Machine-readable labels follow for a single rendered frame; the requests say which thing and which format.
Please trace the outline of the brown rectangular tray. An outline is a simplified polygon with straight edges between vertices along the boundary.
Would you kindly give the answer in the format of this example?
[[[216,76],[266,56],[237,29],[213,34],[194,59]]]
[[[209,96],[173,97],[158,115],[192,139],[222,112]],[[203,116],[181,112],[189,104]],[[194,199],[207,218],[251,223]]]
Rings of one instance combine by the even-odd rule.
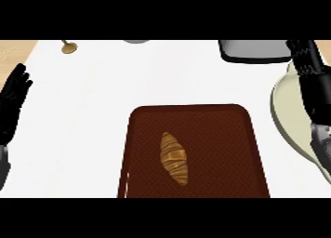
[[[163,134],[188,155],[188,184],[161,163]],[[121,198],[266,198],[269,189],[254,129],[238,104],[144,106],[129,118]]]

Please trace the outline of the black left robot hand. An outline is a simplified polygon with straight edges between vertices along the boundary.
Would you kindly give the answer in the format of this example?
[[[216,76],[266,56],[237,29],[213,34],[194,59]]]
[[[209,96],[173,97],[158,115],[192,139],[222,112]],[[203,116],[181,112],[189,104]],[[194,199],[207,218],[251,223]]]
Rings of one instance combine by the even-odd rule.
[[[31,85],[27,66],[20,63],[0,92],[0,145],[8,145],[12,141]]]

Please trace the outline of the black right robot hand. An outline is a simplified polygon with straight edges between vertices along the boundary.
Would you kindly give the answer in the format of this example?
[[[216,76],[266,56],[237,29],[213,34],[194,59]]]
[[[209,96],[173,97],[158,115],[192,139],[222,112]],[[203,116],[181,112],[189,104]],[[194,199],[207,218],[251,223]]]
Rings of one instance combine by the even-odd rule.
[[[324,64],[314,40],[288,40],[300,76],[303,106],[315,124],[331,126],[331,66]]]

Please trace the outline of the golden brown croissant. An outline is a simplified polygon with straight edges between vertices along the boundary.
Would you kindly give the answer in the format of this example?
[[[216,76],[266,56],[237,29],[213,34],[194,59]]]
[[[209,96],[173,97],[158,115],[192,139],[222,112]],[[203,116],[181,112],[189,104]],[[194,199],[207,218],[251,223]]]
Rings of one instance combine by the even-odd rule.
[[[161,139],[161,163],[169,175],[185,186],[188,184],[188,156],[184,145],[166,132]]]

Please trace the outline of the pale green round pot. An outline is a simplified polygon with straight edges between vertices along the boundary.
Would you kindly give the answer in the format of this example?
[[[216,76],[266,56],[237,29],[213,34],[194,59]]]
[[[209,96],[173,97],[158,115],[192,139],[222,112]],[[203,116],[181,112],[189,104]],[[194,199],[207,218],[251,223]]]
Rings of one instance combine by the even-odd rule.
[[[318,166],[331,184],[331,176],[321,165],[312,142],[312,121],[302,101],[300,77],[294,63],[287,66],[287,73],[275,84],[271,95],[271,112],[282,137],[300,155]]]

